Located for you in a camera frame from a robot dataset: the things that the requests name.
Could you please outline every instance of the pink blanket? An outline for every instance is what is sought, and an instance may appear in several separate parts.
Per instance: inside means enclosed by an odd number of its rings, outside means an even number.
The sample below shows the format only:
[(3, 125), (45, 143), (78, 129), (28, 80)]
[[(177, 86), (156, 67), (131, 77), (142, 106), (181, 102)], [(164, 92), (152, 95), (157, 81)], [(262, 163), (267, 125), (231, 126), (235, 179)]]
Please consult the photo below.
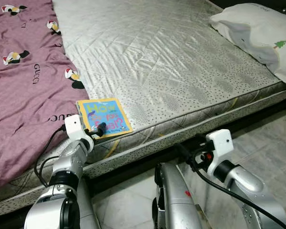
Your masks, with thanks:
[(64, 55), (52, 1), (0, 0), (0, 187), (36, 160), (87, 98)]

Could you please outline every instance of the gray mattress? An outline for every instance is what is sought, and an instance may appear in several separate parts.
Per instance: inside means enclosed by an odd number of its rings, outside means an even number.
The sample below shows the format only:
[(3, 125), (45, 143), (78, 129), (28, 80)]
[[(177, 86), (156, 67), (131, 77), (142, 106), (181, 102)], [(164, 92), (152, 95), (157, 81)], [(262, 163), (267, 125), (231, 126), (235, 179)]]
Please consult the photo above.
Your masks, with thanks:
[[(95, 146), (90, 177), (286, 98), (286, 84), (209, 26), (220, 9), (205, 0), (53, 3), (89, 97), (118, 98), (134, 129)], [(32, 204), (41, 190), (29, 169), (0, 190), (0, 215)]]

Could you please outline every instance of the floor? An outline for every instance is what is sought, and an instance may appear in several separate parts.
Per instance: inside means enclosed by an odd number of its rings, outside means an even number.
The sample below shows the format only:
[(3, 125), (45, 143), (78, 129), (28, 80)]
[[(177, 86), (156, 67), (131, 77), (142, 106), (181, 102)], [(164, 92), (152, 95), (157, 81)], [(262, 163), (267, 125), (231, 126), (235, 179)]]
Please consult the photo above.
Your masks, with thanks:
[[(232, 161), (260, 176), (286, 208), (286, 110), (233, 134)], [(238, 206), (180, 164), (189, 189), (213, 229), (242, 229)], [(153, 170), (96, 195), (92, 201), (102, 229), (152, 229)]]

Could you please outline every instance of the book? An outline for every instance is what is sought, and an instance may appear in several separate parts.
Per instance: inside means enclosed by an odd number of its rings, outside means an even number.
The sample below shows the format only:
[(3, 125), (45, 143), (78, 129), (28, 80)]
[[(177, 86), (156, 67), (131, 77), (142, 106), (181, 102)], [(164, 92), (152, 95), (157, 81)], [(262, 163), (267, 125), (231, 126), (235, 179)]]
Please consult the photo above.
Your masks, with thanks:
[(77, 109), (82, 116), (85, 129), (96, 130), (101, 123), (106, 123), (105, 138), (123, 135), (133, 131), (118, 99), (92, 99), (76, 102)]

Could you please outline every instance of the white pillow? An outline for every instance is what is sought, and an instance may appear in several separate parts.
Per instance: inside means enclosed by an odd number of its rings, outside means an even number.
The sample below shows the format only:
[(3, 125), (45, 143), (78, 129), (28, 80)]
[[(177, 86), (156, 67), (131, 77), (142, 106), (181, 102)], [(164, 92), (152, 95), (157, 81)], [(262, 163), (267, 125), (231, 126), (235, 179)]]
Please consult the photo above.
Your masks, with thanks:
[(286, 83), (286, 15), (259, 4), (245, 3), (210, 17), (210, 23)]

